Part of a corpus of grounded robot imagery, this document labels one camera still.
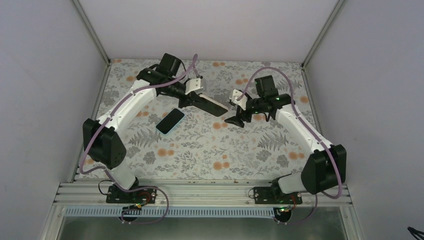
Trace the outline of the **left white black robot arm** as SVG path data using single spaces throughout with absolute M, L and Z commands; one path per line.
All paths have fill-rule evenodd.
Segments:
M 139 111 L 158 95 L 166 94 L 178 100 L 188 98 L 187 85 L 181 80 L 190 71 L 194 71 L 196 79 L 201 79 L 196 69 L 197 60 L 198 55 L 195 54 L 186 70 L 176 76 L 181 59 L 164 54 L 160 63 L 139 72 L 128 92 L 110 110 L 97 119 L 85 120 L 82 125 L 83 153 L 78 162 L 79 172 L 87 175 L 103 170 L 119 189 L 119 196 L 128 203 L 134 202 L 142 188 L 125 161 L 127 150 L 120 134 Z

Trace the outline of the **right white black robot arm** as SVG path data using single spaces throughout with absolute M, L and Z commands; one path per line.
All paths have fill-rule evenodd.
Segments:
M 273 119 L 285 127 L 309 155 L 301 172 L 272 181 L 272 200 L 282 204 L 295 192 L 323 193 L 331 199 L 339 198 L 346 180 L 346 149 L 319 134 L 301 114 L 292 97 L 278 92 L 272 76 L 257 78 L 254 83 L 257 98 L 237 89 L 230 93 L 229 102 L 237 106 L 236 115 L 225 122 L 242 128 L 251 122 L 253 115 L 265 114 L 267 120 Z

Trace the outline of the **phone in light blue case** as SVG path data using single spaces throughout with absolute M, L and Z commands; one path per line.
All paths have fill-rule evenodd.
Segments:
M 163 135 L 169 134 L 185 117 L 185 113 L 174 108 L 155 126 Z

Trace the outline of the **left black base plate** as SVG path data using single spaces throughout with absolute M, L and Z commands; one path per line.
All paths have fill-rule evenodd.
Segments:
M 142 189 L 135 192 L 125 192 L 116 185 L 108 188 L 105 202 L 108 204 L 154 204 L 156 201 L 156 189 Z

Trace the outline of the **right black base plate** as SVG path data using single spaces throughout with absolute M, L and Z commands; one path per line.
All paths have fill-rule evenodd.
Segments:
M 253 189 L 253 199 L 257 205 L 300 205 L 303 203 L 300 192 L 283 193 L 273 187 L 257 186 Z

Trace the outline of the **aluminium rail frame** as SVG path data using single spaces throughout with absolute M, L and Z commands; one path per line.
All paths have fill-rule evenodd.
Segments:
M 276 57 L 207 57 L 200 61 L 234 61 L 234 62 L 270 62 L 299 63 L 309 98 L 309 87 L 305 75 L 305 59 L 299 51 L 289 51 L 288 56 Z M 289 91 L 293 90 L 290 79 L 287 80 Z M 314 127 L 318 126 L 315 108 L 310 102 Z M 158 218 L 163 214 L 169 217 L 181 216 L 231 216 L 231 217 L 267 217 L 277 204 L 255 204 L 254 187 L 269 187 L 272 179 L 232 180 L 232 179 L 140 179 L 146 185 L 158 185 L 155 203 L 149 204 L 143 211 L 145 215 Z

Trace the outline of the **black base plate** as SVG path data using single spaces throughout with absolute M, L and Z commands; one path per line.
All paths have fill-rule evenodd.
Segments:
M 257 205 L 300 205 L 303 203 L 300 192 L 283 193 L 273 187 L 257 186 L 253 189 L 253 199 Z
M 108 188 L 105 202 L 108 204 L 154 204 L 156 201 L 156 189 L 142 189 L 135 192 L 125 192 L 116 185 Z

